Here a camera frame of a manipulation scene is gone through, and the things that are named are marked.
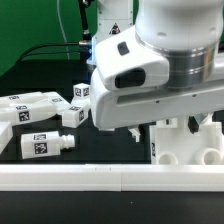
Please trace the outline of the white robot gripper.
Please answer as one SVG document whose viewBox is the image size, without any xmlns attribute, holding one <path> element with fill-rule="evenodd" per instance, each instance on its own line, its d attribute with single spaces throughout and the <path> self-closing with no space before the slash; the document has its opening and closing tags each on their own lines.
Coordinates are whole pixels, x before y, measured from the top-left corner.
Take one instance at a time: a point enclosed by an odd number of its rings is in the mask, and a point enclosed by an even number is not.
<svg viewBox="0 0 224 224">
<path fill-rule="evenodd" d="M 101 130 L 224 110 L 224 52 L 157 48 L 133 27 L 95 49 L 91 112 Z M 140 141 L 138 127 L 128 131 Z"/>
</svg>

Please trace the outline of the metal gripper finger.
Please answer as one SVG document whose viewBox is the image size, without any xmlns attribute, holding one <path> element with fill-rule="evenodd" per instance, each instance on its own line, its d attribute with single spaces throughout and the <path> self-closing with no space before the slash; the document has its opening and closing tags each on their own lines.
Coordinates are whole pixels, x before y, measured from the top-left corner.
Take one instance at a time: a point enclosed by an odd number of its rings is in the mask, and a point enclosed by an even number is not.
<svg viewBox="0 0 224 224">
<path fill-rule="evenodd" d="M 189 131 L 192 134 L 197 133 L 199 131 L 199 127 L 202 124 L 205 124 L 210 118 L 211 118 L 211 115 L 209 113 L 189 116 L 188 117 Z"/>
</svg>

